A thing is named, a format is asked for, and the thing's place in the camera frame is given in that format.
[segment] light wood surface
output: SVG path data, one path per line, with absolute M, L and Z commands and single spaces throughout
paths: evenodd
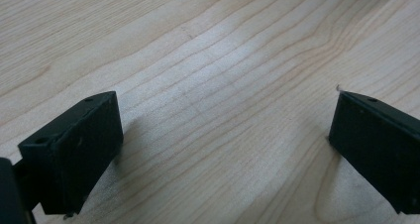
M 116 90 L 125 143 L 39 223 L 420 223 L 328 136 L 341 89 L 420 118 L 420 0 L 0 0 L 0 156 Z

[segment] black clamp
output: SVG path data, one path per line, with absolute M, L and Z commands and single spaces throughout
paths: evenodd
M 0 158 L 0 223 L 35 223 L 32 209 L 79 213 L 120 153 L 123 130 L 116 92 L 88 97 L 19 144 L 14 166 Z
M 420 121 L 375 98 L 342 91 L 331 145 L 397 213 L 420 214 Z

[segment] small hole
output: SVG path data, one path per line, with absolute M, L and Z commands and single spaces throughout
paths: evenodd
M 47 142 L 48 140 L 49 140 L 49 138 L 47 138 L 47 137 L 38 138 L 38 139 L 35 140 L 35 143 L 36 144 L 42 144 L 42 143 Z

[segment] black plastic block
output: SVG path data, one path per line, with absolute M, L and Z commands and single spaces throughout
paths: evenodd
M 396 212 L 420 213 L 420 121 L 343 91 L 329 140 Z
M 79 213 L 123 143 L 115 92 L 88 97 L 19 145 L 46 214 Z

